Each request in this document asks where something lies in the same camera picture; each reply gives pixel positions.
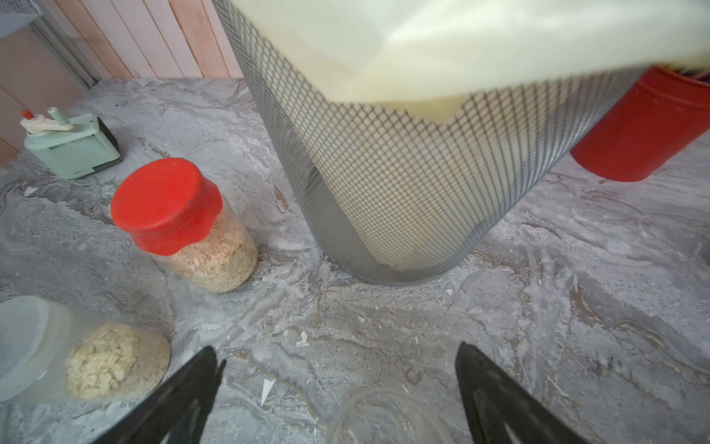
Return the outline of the red lidded oatmeal jar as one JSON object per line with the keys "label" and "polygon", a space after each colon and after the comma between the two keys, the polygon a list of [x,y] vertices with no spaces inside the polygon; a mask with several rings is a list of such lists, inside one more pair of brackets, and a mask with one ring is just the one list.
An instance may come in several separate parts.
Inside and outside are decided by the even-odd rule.
{"label": "red lidded oatmeal jar", "polygon": [[256,268],[258,249],[246,227],[186,159],[164,158],[131,173],[110,213],[144,253],[209,292],[238,288]]}

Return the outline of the small oatmeal jar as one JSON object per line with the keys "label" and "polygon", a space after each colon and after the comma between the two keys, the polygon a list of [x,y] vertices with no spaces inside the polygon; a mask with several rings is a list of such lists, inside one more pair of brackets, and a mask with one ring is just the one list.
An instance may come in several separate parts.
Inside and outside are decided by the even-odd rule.
{"label": "small oatmeal jar", "polygon": [[171,358],[161,334],[37,296],[1,304],[4,403],[142,399]]}

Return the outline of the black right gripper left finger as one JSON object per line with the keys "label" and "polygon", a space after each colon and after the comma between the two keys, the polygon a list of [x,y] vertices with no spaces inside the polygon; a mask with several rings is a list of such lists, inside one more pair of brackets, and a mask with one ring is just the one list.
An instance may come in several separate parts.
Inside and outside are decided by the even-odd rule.
{"label": "black right gripper left finger", "polygon": [[97,438],[97,443],[198,443],[227,362],[207,346]]}

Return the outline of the cream trash bag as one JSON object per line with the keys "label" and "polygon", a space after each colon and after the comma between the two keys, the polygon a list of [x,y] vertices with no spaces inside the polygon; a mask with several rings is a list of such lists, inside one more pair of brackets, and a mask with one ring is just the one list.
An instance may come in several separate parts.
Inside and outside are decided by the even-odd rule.
{"label": "cream trash bag", "polygon": [[709,63],[706,1],[238,1],[329,101],[444,120],[464,96]]}

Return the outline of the red pencil cup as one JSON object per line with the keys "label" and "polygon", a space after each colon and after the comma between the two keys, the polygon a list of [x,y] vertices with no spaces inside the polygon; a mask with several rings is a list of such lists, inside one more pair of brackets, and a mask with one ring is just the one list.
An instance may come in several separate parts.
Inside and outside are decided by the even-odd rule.
{"label": "red pencil cup", "polygon": [[589,172],[642,181],[709,131],[709,71],[649,68],[571,149]]}

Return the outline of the green small box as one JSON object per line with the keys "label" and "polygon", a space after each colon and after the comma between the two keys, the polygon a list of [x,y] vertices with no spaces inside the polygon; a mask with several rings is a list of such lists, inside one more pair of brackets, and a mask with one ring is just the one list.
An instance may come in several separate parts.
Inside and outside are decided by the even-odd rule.
{"label": "green small box", "polygon": [[94,114],[66,118],[56,107],[49,116],[22,111],[24,146],[61,179],[80,179],[121,161],[118,141]]}

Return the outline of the grey trash bin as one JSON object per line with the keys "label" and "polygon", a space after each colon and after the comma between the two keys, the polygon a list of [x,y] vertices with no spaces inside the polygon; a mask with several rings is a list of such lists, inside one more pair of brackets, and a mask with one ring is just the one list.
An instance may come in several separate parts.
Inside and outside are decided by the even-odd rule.
{"label": "grey trash bin", "polygon": [[316,242],[376,284],[460,264],[642,74],[477,92],[434,123],[326,100],[235,6],[214,6]]}

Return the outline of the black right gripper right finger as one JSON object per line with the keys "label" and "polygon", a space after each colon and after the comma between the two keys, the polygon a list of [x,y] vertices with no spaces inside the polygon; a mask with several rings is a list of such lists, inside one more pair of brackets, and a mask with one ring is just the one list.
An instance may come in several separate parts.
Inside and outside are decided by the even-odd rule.
{"label": "black right gripper right finger", "polygon": [[475,443],[584,442],[476,346],[460,344],[455,370]]}

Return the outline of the wide oatmeal jar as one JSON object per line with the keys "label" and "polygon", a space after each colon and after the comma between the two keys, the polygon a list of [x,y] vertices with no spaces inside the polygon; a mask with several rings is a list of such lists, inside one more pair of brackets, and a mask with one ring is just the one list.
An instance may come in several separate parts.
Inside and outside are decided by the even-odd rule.
{"label": "wide oatmeal jar", "polygon": [[365,388],[338,410],[327,431],[328,443],[453,442],[443,423],[402,390]]}

